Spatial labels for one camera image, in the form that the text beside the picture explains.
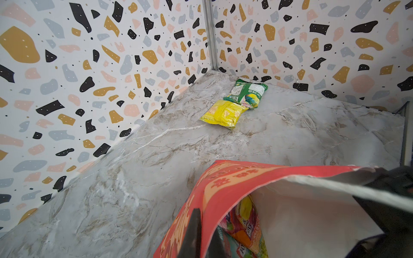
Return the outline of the red paper gift bag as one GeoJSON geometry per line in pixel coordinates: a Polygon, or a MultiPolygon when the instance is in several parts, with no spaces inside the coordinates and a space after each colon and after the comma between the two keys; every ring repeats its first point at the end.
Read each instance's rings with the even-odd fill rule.
{"type": "Polygon", "coordinates": [[[413,200],[365,186],[379,169],[218,160],[197,181],[154,256],[177,258],[191,214],[200,209],[200,258],[206,258],[218,224],[250,195],[268,258],[347,258],[358,241],[383,233],[355,196],[413,212],[413,200]]]}

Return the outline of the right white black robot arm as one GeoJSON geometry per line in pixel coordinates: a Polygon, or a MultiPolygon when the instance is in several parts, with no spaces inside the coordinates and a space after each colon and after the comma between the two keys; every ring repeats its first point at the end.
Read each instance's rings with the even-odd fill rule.
{"type": "MultiPolygon", "coordinates": [[[[379,169],[377,178],[365,185],[396,197],[413,200],[413,168],[379,169]]],[[[362,239],[348,253],[348,258],[411,258],[413,256],[413,213],[396,207],[394,202],[372,201],[354,197],[355,201],[383,231],[362,239]]]]}

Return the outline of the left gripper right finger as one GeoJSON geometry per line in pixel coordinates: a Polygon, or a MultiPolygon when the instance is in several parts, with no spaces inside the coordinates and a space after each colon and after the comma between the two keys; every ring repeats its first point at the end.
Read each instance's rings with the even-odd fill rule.
{"type": "Polygon", "coordinates": [[[213,234],[210,245],[208,247],[206,258],[226,258],[223,233],[218,226],[213,234]]]}

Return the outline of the green snack packet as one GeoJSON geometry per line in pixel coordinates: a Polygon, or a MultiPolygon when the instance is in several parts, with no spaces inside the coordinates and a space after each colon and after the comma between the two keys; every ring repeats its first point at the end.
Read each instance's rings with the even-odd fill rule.
{"type": "Polygon", "coordinates": [[[238,79],[229,95],[223,99],[248,109],[255,109],[267,89],[268,86],[264,83],[251,83],[238,79]]]}

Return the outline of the orange fruits candy packet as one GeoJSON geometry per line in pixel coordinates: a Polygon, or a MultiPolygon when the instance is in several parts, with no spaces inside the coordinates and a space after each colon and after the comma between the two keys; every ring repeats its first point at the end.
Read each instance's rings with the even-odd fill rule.
{"type": "Polygon", "coordinates": [[[244,197],[218,224],[218,233],[227,258],[267,258],[256,206],[244,197]]]}

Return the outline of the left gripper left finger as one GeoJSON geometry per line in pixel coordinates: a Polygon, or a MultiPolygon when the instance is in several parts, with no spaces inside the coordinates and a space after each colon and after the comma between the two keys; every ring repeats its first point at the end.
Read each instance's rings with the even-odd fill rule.
{"type": "Polygon", "coordinates": [[[177,258],[201,257],[201,232],[201,211],[200,209],[194,209],[177,258]]]}

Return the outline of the yellow snack packet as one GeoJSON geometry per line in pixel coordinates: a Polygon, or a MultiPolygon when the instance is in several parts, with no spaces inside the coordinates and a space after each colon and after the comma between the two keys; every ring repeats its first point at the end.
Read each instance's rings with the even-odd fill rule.
{"type": "Polygon", "coordinates": [[[219,100],[200,118],[200,120],[208,124],[220,125],[233,130],[239,121],[240,116],[247,110],[248,108],[237,103],[219,100]]]}

